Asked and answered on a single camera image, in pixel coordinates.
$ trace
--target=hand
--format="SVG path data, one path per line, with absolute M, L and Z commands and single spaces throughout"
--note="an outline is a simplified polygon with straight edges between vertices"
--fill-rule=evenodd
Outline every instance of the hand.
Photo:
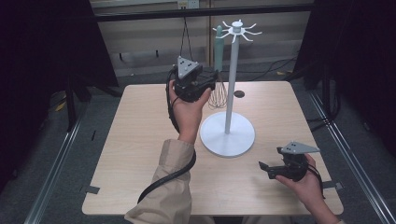
M 315 160 L 309 154 L 305 154 L 305 156 L 308 163 L 316 167 Z M 303 179 L 298 182 L 287 179 L 282 175 L 277 175 L 276 180 L 293 190 L 299 200 L 305 205 L 309 205 L 311 203 L 315 204 L 317 201 L 323 201 L 318 178 L 310 171 L 307 171 Z
M 308 154 L 305 154 L 305 156 L 308 163 L 316 167 L 315 160 Z M 282 175 L 277 175 L 276 180 L 293 190 L 300 202 L 302 202 L 306 209 L 314 216 L 318 224 L 339 222 L 339 219 L 324 202 L 319 181 L 310 171 L 307 171 L 303 179 L 298 182 L 287 179 Z
M 171 104 L 173 103 L 173 110 L 179 128 L 178 140 L 194 144 L 202 119 L 202 108 L 209 99 L 211 90 L 208 88 L 198 101 L 188 103 L 177 98 L 174 85 L 175 81 L 170 81 L 169 96 Z

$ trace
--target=black cable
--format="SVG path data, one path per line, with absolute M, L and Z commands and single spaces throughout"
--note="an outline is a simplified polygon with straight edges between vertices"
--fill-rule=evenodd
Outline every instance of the black cable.
M 295 60 L 296 60 L 296 57 L 293 57 L 291 59 L 283 59 L 283 60 L 279 60 L 279 61 L 273 62 L 273 63 L 271 63 L 270 67 L 264 72 L 264 74 L 262 74 L 262 75 L 260 75 L 258 77 L 255 77 L 255 78 L 251 79 L 250 81 L 254 81 L 254 80 L 256 80 L 256 79 L 258 79 L 260 77 L 263 77 L 263 76 L 267 75 L 269 72 L 272 72 L 272 71 L 275 71 L 275 70 L 277 70 L 279 68 L 282 68 L 282 67 L 286 66 L 286 64 L 288 64 L 288 63 L 290 63 L 292 61 L 295 61 Z M 271 70 L 271 68 L 274 66 L 274 64 L 279 63 L 279 62 L 283 62 L 283 61 L 286 61 L 286 62 L 284 64 L 282 64 L 281 66 L 279 66 L 278 68 L 274 68 L 274 69 Z
M 189 49 L 190 49 L 190 57 L 191 60 L 194 61 L 194 59 L 192 58 L 192 53 L 191 53 L 191 43 L 190 43 L 190 35 L 189 35 L 189 27 L 187 26 L 187 21 L 186 18 L 184 17 L 184 29 L 183 29 L 183 36 L 181 37 L 181 47 L 180 47 L 180 56 L 181 56 L 181 52 L 183 50 L 183 44 L 184 44 L 184 34 L 187 33 L 187 39 L 189 40 Z
M 317 177 L 317 179 L 319 181 L 319 187 L 320 187 L 320 191 L 321 191 L 322 197 L 323 197 L 323 199 L 326 199 L 326 197 L 324 197 L 324 195 L 323 195 L 323 181 L 321 179 L 321 176 L 320 176 L 320 173 L 319 173 L 318 169 L 315 166 L 311 165 L 311 164 L 308 164 L 308 166 L 309 166 L 308 167 L 308 171 L 310 171 L 313 175 L 315 175 Z
M 322 128 L 322 127 L 324 127 L 324 126 L 326 126 L 326 125 L 328 125 L 329 123 L 330 122 L 327 119 L 325 119 L 323 123 L 319 124 L 318 126 L 315 126 L 315 127 L 311 128 L 311 133 L 316 131 L 316 130 L 318 130 L 318 129 L 320 129 L 320 128 Z
M 165 184 L 166 182 L 169 182 L 170 180 L 178 178 L 179 176 L 181 176 L 184 173 L 188 172 L 192 168 L 192 166 L 194 166 L 195 161 L 196 161 L 196 153 L 195 153 L 195 150 L 194 150 L 194 153 L 192 154 L 192 158 L 191 158 L 190 162 L 185 167 L 183 167 L 180 170 L 178 170 L 178 171 L 176 171 L 176 172 L 174 172 L 174 173 L 172 173 L 170 175 L 167 175 L 167 176 L 155 181 L 154 183 L 150 184 L 140 194 L 139 199 L 137 200 L 137 203 L 140 203 L 146 197 L 146 195 L 148 195 L 150 192 L 152 192 L 153 190 L 155 190 L 159 186 Z
M 325 121 L 325 118 L 317 118 L 317 119 L 307 119 L 306 122 L 310 123 L 310 122 L 316 122 L 316 121 Z
M 171 97 L 169 95 L 169 82 L 171 81 L 171 76 L 173 74 L 175 74 L 176 71 L 177 71 L 177 66 L 174 65 L 174 67 L 168 73 L 168 78 L 166 79 L 165 91 L 166 91 L 166 103 L 168 105 L 169 119 L 172 121 L 172 124 L 175 127 L 176 131 L 179 133 L 178 124 L 176 122 L 175 114 L 174 114 L 174 111 L 173 111 L 173 104 L 175 103 L 176 100 L 171 104 Z
M 335 93 L 334 93 L 333 101 L 334 101 L 333 108 L 335 109 L 333 110 L 332 113 L 332 120 L 335 120 L 341 109 L 341 95 L 340 95 L 340 91 L 338 90 L 338 86 L 336 84 L 335 84 Z

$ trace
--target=green object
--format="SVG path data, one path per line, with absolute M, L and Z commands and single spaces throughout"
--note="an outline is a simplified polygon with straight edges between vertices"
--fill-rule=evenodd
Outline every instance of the green object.
M 216 37 L 215 37 L 215 71 L 222 71 L 222 56 L 224 50 L 224 39 L 219 38 L 222 36 L 221 34 L 222 28 L 219 25 L 216 29 Z

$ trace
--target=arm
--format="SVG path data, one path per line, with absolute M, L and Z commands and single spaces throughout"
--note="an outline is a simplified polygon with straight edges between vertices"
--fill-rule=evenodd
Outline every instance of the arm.
M 170 99 L 179 126 L 177 140 L 166 140 L 159 165 L 152 182 L 180 170 L 190 162 L 194 143 L 202 119 L 202 108 L 210 96 L 206 90 L 201 99 L 187 103 L 180 99 L 170 83 Z M 125 219 L 134 224 L 188 223 L 191 214 L 190 172 L 187 172 L 149 193 L 136 207 L 128 211 Z
M 316 163 L 314 159 L 308 154 L 305 154 L 305 156 L 309 164 L 315 167 Z M 318 179 L 311 172 L 308 171 L 305 177 L 298 182 L 287 179 L 282 175 L 277 175 L 276 180 L 294 191 L 318 224 L 335 224 L 340 222 L 338 217 L 324 202 Z

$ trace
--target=round base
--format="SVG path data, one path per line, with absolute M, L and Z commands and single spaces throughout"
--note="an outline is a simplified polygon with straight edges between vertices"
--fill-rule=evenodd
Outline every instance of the round base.
M 226 112 L 209 116 L 201 125 L 202 142 L 214 154 L 232 158 L 247 152 L 254 142 L 253 125 L 240 114 L 232 113 L 230 133 L 225 133 Z

